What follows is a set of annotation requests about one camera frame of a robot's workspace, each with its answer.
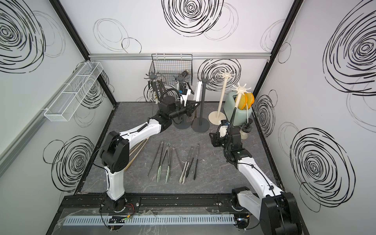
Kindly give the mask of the dark grey rack stand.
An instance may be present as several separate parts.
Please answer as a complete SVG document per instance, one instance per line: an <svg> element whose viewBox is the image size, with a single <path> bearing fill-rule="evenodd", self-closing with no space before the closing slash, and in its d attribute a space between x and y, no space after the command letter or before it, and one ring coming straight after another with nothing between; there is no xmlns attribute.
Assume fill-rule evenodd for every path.
<svg viewBox="0 0 376 235"><path fill-rule="evenodd" d="M148 81L148 84L147 84L147 91L146 91L146 95L145 95L145 99L147 102L153 102L151 99L150 99L150 95L151 95L151 91L152 91L152 81L156 81L157 83L157 87L158 87L158 93L159 93L159 103L157 105L160 104L160 99L162 97L162 93L166 90L164 84L163 84L163 81L161 78L159 78L159 74L155 74L155 73L151 73L151 74L146 74L146 80Z"/></svg>
<svg viewBox="0 0 376 235"><path fill-rule="evenodd" d="M204 132L207 132L210 127L209 121L203 117L204 106L205 106L206 86L209 82L209 79L203 78L201 81L202 81L202 94L201 94L201 104L200 104L200 115L197 119L193 121L192 129L195 132L204 133Z"/></svg>
<svg viewBox="0 0 376 235"><path fill-rule="evenodd" d="M188 96L192 93L191 86L189 82L186 81L187 77L184 79L180 77L179 74L177 77L175 77L175 88L178 90L179 94L181 95L181 98L179 98L179 102L183 107L186 106ZM187 115L178 117L174 119L174 121L176 121L176 123L174 123L174 126L178 129L187 129L188 127L190 127L190 123L188 122Z"/></svg>

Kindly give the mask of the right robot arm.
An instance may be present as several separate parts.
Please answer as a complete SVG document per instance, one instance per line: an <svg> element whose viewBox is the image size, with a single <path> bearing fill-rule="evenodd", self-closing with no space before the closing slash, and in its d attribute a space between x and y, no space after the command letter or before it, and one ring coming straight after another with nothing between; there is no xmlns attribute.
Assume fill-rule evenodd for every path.
<svg viewBox="0 0 376 235"><path fill-rule="evenodd" d="M244 208L252 214L265 235L301 235L303 233L299 208L292 193L276 186L259 168L251 153L241 142L240 129L233 125L236 115L233 110L225 132L219 129L210 133L214 147L222 147L226 161L232 164L250 182L255 193L248 188L232 192L234 208Z"/></svg>

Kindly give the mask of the slim black tongs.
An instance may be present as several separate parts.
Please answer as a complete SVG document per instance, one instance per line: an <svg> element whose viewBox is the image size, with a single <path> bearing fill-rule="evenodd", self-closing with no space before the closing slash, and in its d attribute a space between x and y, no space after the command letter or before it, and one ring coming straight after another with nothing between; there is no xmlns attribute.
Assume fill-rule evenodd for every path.
<svg viewBox="0 0 376 235"><path fill-rule="evenodd" d="M193 180L196 180L196 177L197 177L197 164L198 164L199 154L200 154L200 144L197 144L197 156L196 156L196 163L195 163L195 168L194 168Z"/></svg>

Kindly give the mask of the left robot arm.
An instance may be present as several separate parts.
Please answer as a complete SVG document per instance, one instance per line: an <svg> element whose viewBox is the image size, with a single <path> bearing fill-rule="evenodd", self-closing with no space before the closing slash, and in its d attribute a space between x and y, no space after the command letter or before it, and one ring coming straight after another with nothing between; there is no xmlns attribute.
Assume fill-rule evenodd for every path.
<svg viewBox="0 0 376 235"><path fill-rule="evenodd" d="M182 101L163 92L159 97L158 111L145 123L122 132L112 131L106 137L106 144L100 158L107 177L107 195L114 203L125 203L123 185L124 169L129 163L130 149L143 140L169 128L176 118L190 117L200 105L200 98L183 98L183 94L173 89Z"/></svg>

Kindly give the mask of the white handled steel tongs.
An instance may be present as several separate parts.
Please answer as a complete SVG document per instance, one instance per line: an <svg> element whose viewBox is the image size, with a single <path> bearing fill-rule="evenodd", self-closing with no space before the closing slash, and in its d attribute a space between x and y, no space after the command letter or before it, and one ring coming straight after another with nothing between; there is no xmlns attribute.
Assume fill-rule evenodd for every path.
<svg viewBox="0 0 376 235"><path fill-rule="evenodd" d="M150 95L150 99L155 103L159 103L159 93L156 81L152 81L152 91Z"/></svg>

